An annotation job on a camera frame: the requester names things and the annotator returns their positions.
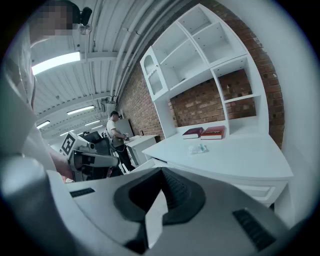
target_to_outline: small plastic bag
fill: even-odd
[[[189,154],[190,155],[194,155],[194,154],[202,154],[205,152],[208,152],[209,150],[207,149],[207,147],[203,144],[198,144],[198,145],[194,145],[194,146],[189,146]]]

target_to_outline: ceiling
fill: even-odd
[[[34,111],[38,116],[36,124],[50,121],[49,125],[40,129],[45,139],[57,138],[70,130],[81,133],[106,124],[108,115],[116,107],[115,102],[122,91],[121,87],[125,85],[132,70],[128,68],[129,72],[125,73],[125,69],[122,69],[122,62],[128,49],[131,49],[128,63],[134,57],[130,65],[133,67],[139,58],[139,53],[159,28],[157,26],[168,20],[174,9],[179,9],[179,6],[188,0],[73,0],[73,2],[80,10],[84,7],[92,9],[89,20],[89,24],[92,25],[91,33],[80,35],[79,31],[74,30],[72,35],[56,36],[36,44],[31,49],[33,66],[64,54],[76,51],[80,51],[81,54],[81,61],[63,64],[35,76]],[[123,43],[128,28],[146,5],[147,8],[133,28],[127,44]],[[144,28],[143,34],[130,48],[140,27]],[[117,73],[113,78],[117,57],[121,51],[123,54],[119,57]],[[126,79],[117,87],[117,81],[122,81],[124,75]],[[90,105],[94,105],[95,108],[67,115],[68,111]],[[101,123],[85,126],[97,120]]]

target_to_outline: black pants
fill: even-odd
[[[120,162],[125,165],[129,172],[135,168],[131,165],[131,161],[127,152],[127,147],[125,145],[120,145],[115,147],[116,152],[119,155]]]

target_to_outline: white table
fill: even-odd
[[[205,145],[209,152],[190,155],[188,147],[197,144]],[[183,139],[177,133],[143,153],[147,159],[157,158],[169,167],[233,184],[267,206],[274,203],[293,176],[269,135],[201,140]]]
[[[131,155],[136,166],[140,166],[147,161],[147,158],[142,151],[156,144],[156,136],[158,135],[137,135],[131,137],[129,141],[125,141],[125,145],[129,151],[128,153]]]

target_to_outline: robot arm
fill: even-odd
[[[90,180],[94,168],[116,167],[120,162],[115,156],[98,154],[93,143],[71,131],[65,137],[61,151],[68,159],[75,182]]]

